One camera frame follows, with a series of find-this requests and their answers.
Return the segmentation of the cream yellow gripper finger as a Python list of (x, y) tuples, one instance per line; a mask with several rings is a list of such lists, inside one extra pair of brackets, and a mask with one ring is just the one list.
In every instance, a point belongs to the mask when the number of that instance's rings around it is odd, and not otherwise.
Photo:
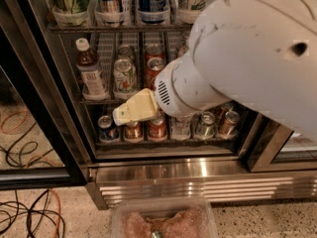
[(112, 112), (113, 120), (118, 125), (125, 125), (137, 121), (147, 121), (155, 118), (159, 113), (159, 106), (154, 93), (144, 88)]

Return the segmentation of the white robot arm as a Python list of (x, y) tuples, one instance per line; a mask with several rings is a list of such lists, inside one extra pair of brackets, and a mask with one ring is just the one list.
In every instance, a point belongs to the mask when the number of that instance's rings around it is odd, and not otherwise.
[(216, 0), (189, 49), (113, 112), (117, 125), (190, 116), (229, 100), (317, 137), (317, 0)]

